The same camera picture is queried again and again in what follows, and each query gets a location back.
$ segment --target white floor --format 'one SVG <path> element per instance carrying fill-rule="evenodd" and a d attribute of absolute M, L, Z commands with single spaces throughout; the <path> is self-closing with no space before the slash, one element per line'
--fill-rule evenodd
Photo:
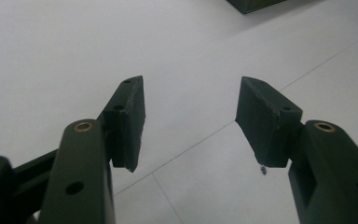
<path fill-rule="evenodd" d="M 138 169 L 114 170 L 117 224 L 298 223 L 287 169 L 259 170 L 235 119 L 266 80 L 358 145 L 358 0 L 0 1 L 0 155 L 14 167 L 144 76 Z"/>

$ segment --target dark green object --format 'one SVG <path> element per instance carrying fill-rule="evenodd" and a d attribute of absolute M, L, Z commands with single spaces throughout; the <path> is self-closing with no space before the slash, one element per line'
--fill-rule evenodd
<path fill-rule="evenodd" d="M 283 1 L 285 0 L 228 0 L 232 6 L 243 14 L 256 11 L 263 7 L 269 7 Z"/>

